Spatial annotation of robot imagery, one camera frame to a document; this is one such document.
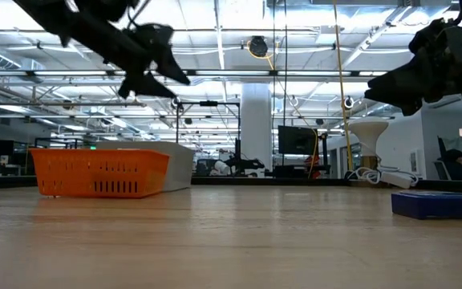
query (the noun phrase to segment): power strip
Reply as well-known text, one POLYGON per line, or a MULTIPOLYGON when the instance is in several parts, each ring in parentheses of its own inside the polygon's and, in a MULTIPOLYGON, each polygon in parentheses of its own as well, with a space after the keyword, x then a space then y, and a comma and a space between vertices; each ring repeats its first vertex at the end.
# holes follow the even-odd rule
POLYGON ((403 189, 409 189, 411 188, 413 179, 405 173, 382 172, 381 181, 390 185, 396 185, 403 189))

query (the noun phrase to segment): yellow pole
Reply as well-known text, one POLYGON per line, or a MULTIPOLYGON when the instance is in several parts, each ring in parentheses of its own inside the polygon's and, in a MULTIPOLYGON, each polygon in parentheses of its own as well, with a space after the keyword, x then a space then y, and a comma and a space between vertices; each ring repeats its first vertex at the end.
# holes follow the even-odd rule
POLYGON ((345 115, 345 95, 343 93, 343 71, 342 71, 342 53, 340 51, 340 37, 339 37, 339 26, 338 26, 338 0, 333 0, 334 6, 334 30, 336 33, 336 50, 338 51, 338 70, 340 75, 340 91, 342 93, 342 116, 343 116, 343 129, 345 129, 346 138, 346 154, 348 156, 348 170, 352 170, 352 151, 351 151, 351 139, 349 137, 349 124, 347 123, 347 116, 345 115))

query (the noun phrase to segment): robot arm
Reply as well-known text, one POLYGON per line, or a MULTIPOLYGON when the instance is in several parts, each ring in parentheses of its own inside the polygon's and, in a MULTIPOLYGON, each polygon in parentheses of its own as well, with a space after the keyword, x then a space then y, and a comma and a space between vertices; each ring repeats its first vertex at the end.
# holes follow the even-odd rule
POLYGON ((170 26, 146 24, 118 30, 111 22, 124 16, 138 0, 14 0, 47 32, 58 35, 65 47, 77 40, 101 55, 104 63, 114 63, 126 71, 119 95, 131 91, 137 95, 176 98, 148 70, 152 61, 156 72, 183 84, 190 80, 172 55, 170 26))
POLYGON ((460 15, 437 19, 417 32, 409 44, 413 59, 368 82, 365 97, 402 109, 405 116, 444 96, 462 95, 462 0, 460 15))

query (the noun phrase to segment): desk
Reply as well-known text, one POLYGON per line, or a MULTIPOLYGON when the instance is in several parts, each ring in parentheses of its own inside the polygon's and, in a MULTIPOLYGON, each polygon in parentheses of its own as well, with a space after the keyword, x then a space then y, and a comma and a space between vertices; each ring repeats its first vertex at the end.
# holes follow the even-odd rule
POLYGON ((462 221, 390 189, 202 186, 142 200, 0 189, 0 288, 462 288, 462 221))

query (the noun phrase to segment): white box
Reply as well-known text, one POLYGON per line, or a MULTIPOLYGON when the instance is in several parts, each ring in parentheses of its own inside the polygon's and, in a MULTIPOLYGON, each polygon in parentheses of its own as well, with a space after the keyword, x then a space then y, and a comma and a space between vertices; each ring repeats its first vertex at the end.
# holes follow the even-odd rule
POLYGON ((170 156, 164 192, 190 187, 194 152, 167 141, 100 141, 98 149, 152 149, 170 156))

